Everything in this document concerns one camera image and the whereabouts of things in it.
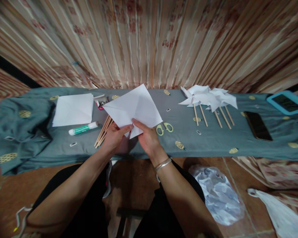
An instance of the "silver bracelet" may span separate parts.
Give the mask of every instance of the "silver bracelet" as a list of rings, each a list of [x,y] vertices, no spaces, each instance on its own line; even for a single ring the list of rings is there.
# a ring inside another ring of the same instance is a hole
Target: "silver bracelet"
[[[155,167],[155,171],[157,172],[159,169],[161,169],[162,167],[166,166],[168,163],[170,163],[172,161],[171,158],[167,158],[164,162],[162,162],[161,164],[159,164],[157,167]]]

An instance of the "person's right hand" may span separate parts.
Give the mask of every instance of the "person's right hand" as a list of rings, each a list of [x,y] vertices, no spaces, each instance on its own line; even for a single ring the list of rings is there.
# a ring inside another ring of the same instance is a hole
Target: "person's right hand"
[[[132,122],[136,127],[143,130],[143,133],[138,135],[138,140],[141,147],[148,154],[153,166],[157,166],[166,160],[168,156],[158,140],[155,128],[149,128],[134,118]]]

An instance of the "striped curtain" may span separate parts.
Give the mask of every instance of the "striped curtain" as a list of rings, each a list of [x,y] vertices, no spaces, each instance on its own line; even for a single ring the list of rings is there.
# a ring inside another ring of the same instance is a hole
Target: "striped curtain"
[[[275,93],[298,83],[298,0],[0,0],[0,55],[45,87]]]
[[[0,69],[0,102],[4,98],[21,96],[30,88]]]

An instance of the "hand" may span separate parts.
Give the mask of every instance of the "hand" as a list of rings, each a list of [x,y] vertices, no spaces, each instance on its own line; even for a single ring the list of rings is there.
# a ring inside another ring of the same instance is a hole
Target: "hand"
[[[119,149],[124,134],[132,129],[133,125],[127,125],[119,129],[117,124],[114,122],[107,129],[107,135],[101,149],[113,156]]]
[[[165,161],[168,156],[158,140],[155,128],[149,128],[134,118],[132,122],[143,131],[142,134],[138,135],[138,140],[141,147],[148,154],[153,166],[157,166]]]

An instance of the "glue stick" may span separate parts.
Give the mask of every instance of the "glue stick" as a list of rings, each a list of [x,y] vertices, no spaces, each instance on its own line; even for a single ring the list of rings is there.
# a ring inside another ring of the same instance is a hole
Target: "glue stick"
[[[73,136],[73,135],[76,135],[76,134],[79,134],[79,133],[88,131],[90,129],[94,129],[96,127],[98,127],[98,124],[96,122],[92,122],[92,123],[89,123],[89,124],[87,124],[85,126],[81,126],[81,127],[77,127],[77,128],[74,128],[74,129],[70,129],[69,130],[69,134],[71,136]]]

